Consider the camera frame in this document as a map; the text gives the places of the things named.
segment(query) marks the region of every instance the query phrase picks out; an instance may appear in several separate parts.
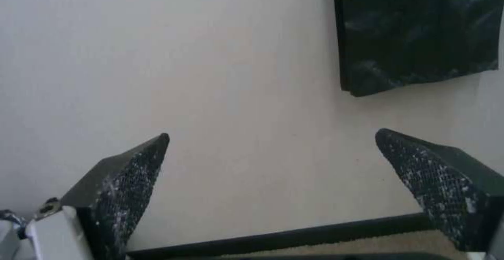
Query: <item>trash bag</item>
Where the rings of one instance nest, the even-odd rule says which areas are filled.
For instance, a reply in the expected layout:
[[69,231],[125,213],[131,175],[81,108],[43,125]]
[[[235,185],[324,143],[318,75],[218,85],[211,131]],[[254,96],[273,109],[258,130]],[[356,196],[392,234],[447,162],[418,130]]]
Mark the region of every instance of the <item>trash bag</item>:
[[356,97],[497,69],[504,0],[335,0],[341,88]]

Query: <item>black plastic bag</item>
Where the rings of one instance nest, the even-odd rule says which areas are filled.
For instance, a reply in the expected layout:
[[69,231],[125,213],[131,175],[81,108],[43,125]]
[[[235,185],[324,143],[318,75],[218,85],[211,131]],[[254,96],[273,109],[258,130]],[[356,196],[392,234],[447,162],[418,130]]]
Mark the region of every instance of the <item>black plastic bag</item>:
[[335,0],[341,88],[356,97],[497,68],[504,0]]

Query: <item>floor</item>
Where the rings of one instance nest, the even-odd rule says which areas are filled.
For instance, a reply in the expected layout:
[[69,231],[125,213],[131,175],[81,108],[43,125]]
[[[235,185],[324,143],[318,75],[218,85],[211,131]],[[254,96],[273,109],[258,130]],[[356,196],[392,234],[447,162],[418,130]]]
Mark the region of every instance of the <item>floor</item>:
[[419,212],[381,127],[504,172],[502,72],[355,98],[337,48],[333,0],[0,0],[0,204],[160,132],[135,250]]
[[444,256],[450,260],[468,260],[468,255],[457,251],[440,231],[419,231],[389,236],[358,239],[349,242],[292,247],[275,251],[229,255],[281,256],[281,255],[325,255],[325,254],[365,254],[365,253],[429,253]]

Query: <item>textured grip pad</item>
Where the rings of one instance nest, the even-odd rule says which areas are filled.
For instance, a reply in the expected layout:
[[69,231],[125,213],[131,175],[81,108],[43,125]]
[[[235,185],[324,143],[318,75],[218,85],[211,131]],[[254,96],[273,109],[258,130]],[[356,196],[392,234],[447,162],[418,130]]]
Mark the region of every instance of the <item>textured grip pad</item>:
[[504,210],[504,178],[455,147],[388,129],[376,144],[436,228],[461,251],[486,251]]
[[149,204],[169,136],[99,161],[61,198],[76,208],[97,260],[123,260],[125,247]]

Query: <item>white wall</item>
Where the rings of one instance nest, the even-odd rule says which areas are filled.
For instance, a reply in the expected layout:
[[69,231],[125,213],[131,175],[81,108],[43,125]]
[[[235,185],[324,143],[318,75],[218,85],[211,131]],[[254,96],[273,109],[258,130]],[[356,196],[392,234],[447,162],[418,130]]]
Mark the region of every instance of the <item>white wall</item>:
[[351,97],[333,0],[0,0],[0,208],[30,212],[166,131],[132,249],[414,213],[375,131],[502,173],[502,82]]

